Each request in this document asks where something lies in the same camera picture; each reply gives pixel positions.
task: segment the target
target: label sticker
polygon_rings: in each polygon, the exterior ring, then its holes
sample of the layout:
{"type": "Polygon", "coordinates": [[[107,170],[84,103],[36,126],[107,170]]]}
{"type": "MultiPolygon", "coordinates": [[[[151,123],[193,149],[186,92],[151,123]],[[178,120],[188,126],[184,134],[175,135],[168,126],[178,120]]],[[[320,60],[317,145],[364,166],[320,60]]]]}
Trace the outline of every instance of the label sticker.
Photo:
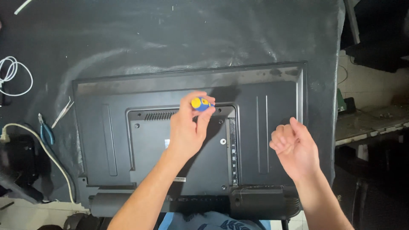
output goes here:
{"type": "Polygon", "coordinates": [[[173,181],[186,182],[186,177],[175,177],[175,179],[173,181]]]}
{"type": "Polygon", "coordinates": [[[171,141],[170,139],[165,139],[165,149],[168,148],[170,141],[171,141]]]}

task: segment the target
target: hand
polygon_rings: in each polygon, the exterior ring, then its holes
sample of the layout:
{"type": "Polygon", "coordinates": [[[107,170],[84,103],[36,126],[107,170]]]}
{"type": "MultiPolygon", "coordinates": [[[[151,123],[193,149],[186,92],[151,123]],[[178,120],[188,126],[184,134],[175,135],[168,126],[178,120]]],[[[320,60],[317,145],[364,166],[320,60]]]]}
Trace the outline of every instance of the hand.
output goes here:
{"type": "Polygon", "coordinates": [[[196,111],[191,105],[195,97],[203,97],[215,104],[214,97],[207,96],[206,92],[191,92],[180,100],[179,112],[171,117],[171,137],[166,151],[185,162],[202,147],[210,117],[216,110],[211,106],[203,112],[196,111]],[[195,116],[198,116],[197,123],[192,120],[195,116]]]}
{"type": "Polygon", "coordinates": [[[295,183],[314,177],[320,171],[317,145],[307,127],[294,117],[290,124],[277,126],[271,134],[270,147],[295,183]]]}

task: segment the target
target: person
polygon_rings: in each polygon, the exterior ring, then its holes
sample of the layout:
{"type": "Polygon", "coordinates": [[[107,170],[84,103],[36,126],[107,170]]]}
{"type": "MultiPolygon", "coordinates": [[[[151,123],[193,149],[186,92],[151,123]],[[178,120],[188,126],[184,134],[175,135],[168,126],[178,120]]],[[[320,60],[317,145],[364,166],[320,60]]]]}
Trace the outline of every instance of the person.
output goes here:
{"type": "MultiPolygon", "coordinates": [[[[184,164],[202,147],[207,125],[215,112],[212,106],[204,112],[194,110],[191,100],[195,97],[203,97],[215,104],[215,98],[200,91],[191,92],[181,99],[179,111],[171,117],[168,148],[113,217],[108,230],[154,228],[170,185],[184,164]],[[192,121],[195,116],[198,116],[197,123],[192,121]]],[[[307,128],[292,117],[290,124],[277,126],[271,138],[270,147],[276,151],[282,166],[295,183],[309,229],[352,230],[320,169],[318,148],[307,128]]],[[[189,218],[183,218],[178,213],[167,213],[159,229],[228,229],[227,224],[231,223],[240,230],[270,228],[269,225],[237,221],[221,213],[208,212],[189,218]]]]}

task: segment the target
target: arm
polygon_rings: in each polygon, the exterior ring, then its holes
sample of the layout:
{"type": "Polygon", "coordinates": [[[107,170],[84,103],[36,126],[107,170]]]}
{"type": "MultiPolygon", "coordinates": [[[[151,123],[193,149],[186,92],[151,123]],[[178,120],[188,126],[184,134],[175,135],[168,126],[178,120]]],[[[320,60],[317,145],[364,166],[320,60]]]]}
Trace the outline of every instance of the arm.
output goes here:
{"type": "Polygon", "coordinates": [[[180,101],[179,112],[171,117],[169,147],[165,150],[147,177],[112,219],[108,230],[152,230],[173,180],[202,147],[207,125],[215,108],[200,113],[193,110],[190,101],[204,97],[214,104],[206,92],[192,92],[180,101]],[[197,123],[193,117],[198,116],[197,123]]]}
{"type": "Polygon", "coordinates": [[[271,134],[270,147],[297,188],[311,230],[353,230],[319,167],[318,148],[295,118],[271,134]]]}

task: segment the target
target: yellow and blue screwdriver handle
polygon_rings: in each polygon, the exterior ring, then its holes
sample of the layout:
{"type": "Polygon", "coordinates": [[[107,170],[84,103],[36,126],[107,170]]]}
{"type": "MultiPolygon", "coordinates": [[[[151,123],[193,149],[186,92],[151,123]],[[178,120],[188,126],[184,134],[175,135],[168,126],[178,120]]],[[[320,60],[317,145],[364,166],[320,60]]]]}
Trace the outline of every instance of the yellow and blue screwdriver handle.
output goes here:
{"type": "Polygon", "coordinates": [[[205,98],[203,97],[196,97],[191,101],[192,107],[200,112],[205,111],[208,107],[213,106],[212,104],[210,104],[210,102],[208,102],[205,98]]]}

